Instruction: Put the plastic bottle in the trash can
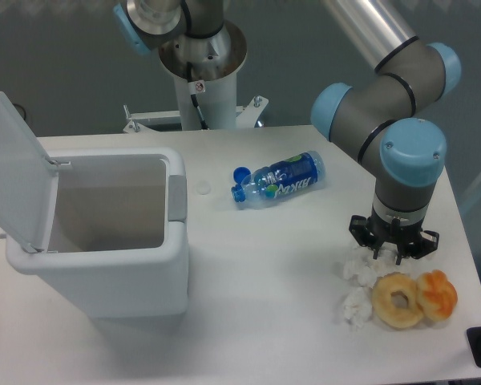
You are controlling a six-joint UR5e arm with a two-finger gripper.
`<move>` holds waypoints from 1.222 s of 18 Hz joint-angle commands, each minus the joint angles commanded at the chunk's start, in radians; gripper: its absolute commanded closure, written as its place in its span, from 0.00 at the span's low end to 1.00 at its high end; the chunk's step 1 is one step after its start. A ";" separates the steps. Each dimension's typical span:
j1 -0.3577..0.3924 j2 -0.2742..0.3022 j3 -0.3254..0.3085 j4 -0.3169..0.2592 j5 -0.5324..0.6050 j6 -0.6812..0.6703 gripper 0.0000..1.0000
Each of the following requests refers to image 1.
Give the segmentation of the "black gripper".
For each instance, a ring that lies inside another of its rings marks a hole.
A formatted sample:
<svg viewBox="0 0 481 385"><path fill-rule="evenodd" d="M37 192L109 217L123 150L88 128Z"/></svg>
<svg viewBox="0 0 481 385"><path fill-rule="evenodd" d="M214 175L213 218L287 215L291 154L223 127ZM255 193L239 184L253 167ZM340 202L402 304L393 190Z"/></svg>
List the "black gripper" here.
<svg viewBox="0 0 481 385"><path fill-rule="evenodd" d="M433 253L439 246L439 234L422 231L424 219L412 225L395 220L392 223L384 221L377 215L362 217L353 215L350 219L349 231L355 241L373 252L373 259L378 259L379 249L383 243L397 246L396 265L401 265L403 259L421 259Z"/></svg>

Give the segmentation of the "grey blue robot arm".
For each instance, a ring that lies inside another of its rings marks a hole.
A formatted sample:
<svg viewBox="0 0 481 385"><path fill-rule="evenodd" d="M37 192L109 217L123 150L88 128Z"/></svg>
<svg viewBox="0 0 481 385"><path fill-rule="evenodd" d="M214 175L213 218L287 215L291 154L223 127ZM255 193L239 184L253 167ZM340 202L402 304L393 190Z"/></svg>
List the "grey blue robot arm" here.
<svg viewBox="0 0 481 385"><path fill-rule="evenodd" d="M325 7L377 76L360 91L329 85L311 110L312 125L376 180L371 214L352 217L349 231L374 252L390 243L398 259L425 257L439 243L422 223L447 142L436 125L415 115L458 84L459 57L444 44L423 43L388 2ZM141 55L156 52L172 75L185 130L241 125L236 74L247 43L224 8L222 1L120 1L113 9L131 47Z"/></svg>

